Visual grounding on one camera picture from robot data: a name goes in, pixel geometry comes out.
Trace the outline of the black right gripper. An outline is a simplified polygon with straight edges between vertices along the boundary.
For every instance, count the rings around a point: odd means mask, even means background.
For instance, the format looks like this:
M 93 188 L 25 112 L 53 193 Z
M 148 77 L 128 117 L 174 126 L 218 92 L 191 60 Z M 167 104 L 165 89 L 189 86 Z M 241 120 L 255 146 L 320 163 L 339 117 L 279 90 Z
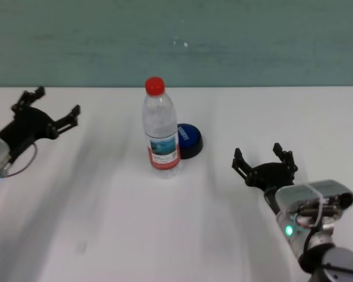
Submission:
M 265 163 L 252 168 L 243 158 L 239 148 L 235 149 L 232 168 L 244 179 L 249 187 L 256 187 L 264 192 L 264 199 L 277 215 L 280 211 L 275 200 L 275 193 L 284 186 L 293 185 L 298 166 L 294 162 L 292 151 L 283 150 L 279 143 L 275 143 L 273 152 L 280 159 L 280 163 Z

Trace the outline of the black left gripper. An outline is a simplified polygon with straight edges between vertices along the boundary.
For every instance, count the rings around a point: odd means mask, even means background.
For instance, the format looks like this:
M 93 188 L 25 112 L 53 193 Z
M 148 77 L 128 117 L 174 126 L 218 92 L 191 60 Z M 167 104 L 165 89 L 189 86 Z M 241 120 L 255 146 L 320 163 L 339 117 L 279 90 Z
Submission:
M 79 105 L 64 117 L 54 121 L 45 112 L 31 105 L 45 96 L 45 88 L 38 87 L 34 92 L 24 91 L 11 109 L 14 112 L 13 121 L 0 131 L 2 139 L 9 147 L 9 163 L 12 165 L 39 139 L 55 140 L 62 133 L 78 126 L 78 116 L 81 114 Z

